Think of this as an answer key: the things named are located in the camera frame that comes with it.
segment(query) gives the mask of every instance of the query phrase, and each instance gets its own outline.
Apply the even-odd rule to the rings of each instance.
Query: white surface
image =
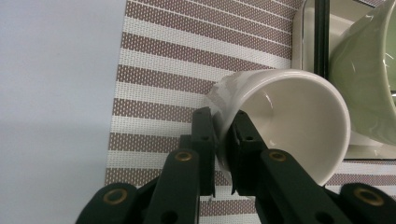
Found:
[[[266,145],[288,151],[319,185],[332,177],[347,152],[347,105],[330,82],[315,74],[295,69],[238,72],[215,84],[206,104],[220,141],[238,110],[244,110]],[[226,153],[221,148],[218,159],[230,179]]]
[[[0,223],[74,223],[104,185],[124,9],[0,2]]]

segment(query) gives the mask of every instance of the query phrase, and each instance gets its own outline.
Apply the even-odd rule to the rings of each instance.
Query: ceramic cup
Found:
[[[238,72],[214,85],[206,104],[221,143],[242,109],[269,148],[288,151],[319,185],[329,180],[347,152],[347,106],[331,83],[312,73]],[[220,147],[219,165],[231,181],[226,153],[227,148]]]
[[[344,97],[352,130],[396,146],[395,0],[356,21],[330,60],[330,82]]]

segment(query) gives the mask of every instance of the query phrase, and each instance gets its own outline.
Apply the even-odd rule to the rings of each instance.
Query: white mug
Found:
[[[347,152],[350,120],[338,90],[315,74],[295,69],[238,72],[206,96],[222,146],[238,110],[249,115],[269,148],[289,152],[324,185]],[[218,161],[231,183],[227,148]]]

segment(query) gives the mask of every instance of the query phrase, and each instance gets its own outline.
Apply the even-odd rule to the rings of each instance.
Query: woven mat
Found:
[[[106,184],[142,186],[160,174],[191,133],[191,113],[213,84],[235,71],[290,68],[291,27],[301,0],[128,1],[120,48]],[[396,162],[343,162],[338,190],[363,182],[396,195]],[[259,223],[254,202],[230,195],[216,171],[217,197],[201,199],[200,223]]]

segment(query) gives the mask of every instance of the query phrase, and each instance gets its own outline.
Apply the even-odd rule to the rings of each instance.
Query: brass insert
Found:
[[[105,194],[103,201],[110,205],[116,205],[122,203],[127,195],[126,189],[112,189]]]
[[[176,156],[175,156],[175,158],[176,158],[178,161],[189,161],[189,160],[191,160],[192,155],[191,155],[190,152],[182,151],[182,152],[177,153]]]
[[[286,156],[285,154],[277,151],[270,152],[270,158],[273,159],[274,161],[285,161]]]
[[[369,189],[357,188],[353,190],[353,194],[361,201],[372,206],[381,206],[384,204],[384,199]]]

